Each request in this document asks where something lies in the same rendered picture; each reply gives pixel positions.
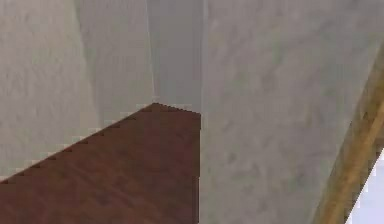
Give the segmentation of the light wooden door frame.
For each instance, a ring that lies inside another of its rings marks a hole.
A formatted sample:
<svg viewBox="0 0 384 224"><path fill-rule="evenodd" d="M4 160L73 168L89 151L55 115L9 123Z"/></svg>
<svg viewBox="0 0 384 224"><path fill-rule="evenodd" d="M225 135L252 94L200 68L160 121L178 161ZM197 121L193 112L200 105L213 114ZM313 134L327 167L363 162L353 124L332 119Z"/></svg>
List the light wooden door frame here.
<svg viewBox="0 0 384 224"><path fill-rule="evenodd" d="M345 224L384 149L381 44L311 224Z"/></svg>

